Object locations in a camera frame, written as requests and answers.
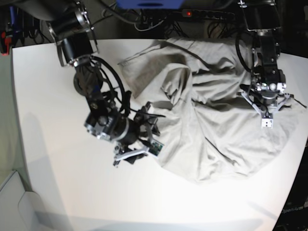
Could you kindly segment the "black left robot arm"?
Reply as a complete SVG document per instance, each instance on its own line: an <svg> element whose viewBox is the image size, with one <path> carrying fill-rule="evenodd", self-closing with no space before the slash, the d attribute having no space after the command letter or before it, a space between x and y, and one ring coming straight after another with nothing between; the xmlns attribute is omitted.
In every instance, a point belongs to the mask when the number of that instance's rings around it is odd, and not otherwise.
<svg viewBox="0 0 308 231"><path fill-rule="evenodd" d="M284 95L286 80L278 68L280 45L275 33L281 28L274 0L240 0L244 22L248 32L254 36L252 42L252 65L245 69L251 74L249 84L241 84L242 96L262 110L278 108L279 97Z"/></svg>

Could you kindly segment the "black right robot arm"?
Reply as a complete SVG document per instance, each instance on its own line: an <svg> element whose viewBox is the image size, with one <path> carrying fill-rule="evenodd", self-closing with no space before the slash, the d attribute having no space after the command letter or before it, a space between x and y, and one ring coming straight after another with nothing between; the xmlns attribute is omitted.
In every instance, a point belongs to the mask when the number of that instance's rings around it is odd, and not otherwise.
<svg viewBox="0 0 308 231"><path fill-rule="evenodd" d="M130 91L117 72L94 56L88 34L93 27L85 5L77 0L14 0L12 4L46 22L62 67L72 66L90 113L85 127L93 136L131 145L140 139L142 123L129 118Z"/></svg>

